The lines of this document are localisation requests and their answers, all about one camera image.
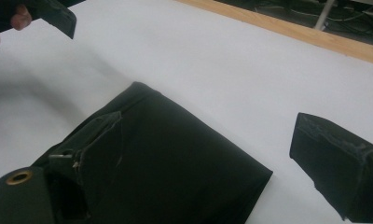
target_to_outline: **brass grommet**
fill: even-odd
[[[33,172],[29,170],[19,171],[16,174],[10,176],[6,182],[8,185],[19,185],[31,179],[32,176]]]

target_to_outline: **wooden board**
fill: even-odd
[[[244,21],[258,27],[271,30],[278,34],[330,49],[347,56],[373,63],[373,46],[362,42],[331,35],[309,27],[297,25],[288,21],[278,20],[249,10],[233,7],[214,0],[177,0],[193,7],[199,7],[214,13]]]

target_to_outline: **human hand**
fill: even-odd
[[[32,22],[32,16],[25,5],[18,5],[15,15],[11,18],[10,24],[15,30],[22,30]]]

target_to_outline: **gray floor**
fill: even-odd
[[[317,0],[218,0],[274,18],[314,27],[324,4]],[[373,45],[373,7],[357,3],[334,7],[324,31]]]

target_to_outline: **white tabletop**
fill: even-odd
[[[373,63],[170,0],[71,9],[75,40],[44,21],[1,34],[0,176],[142,81],[274,172],[247,223],[344,223],[288,153],[298,112],[373,143]]]

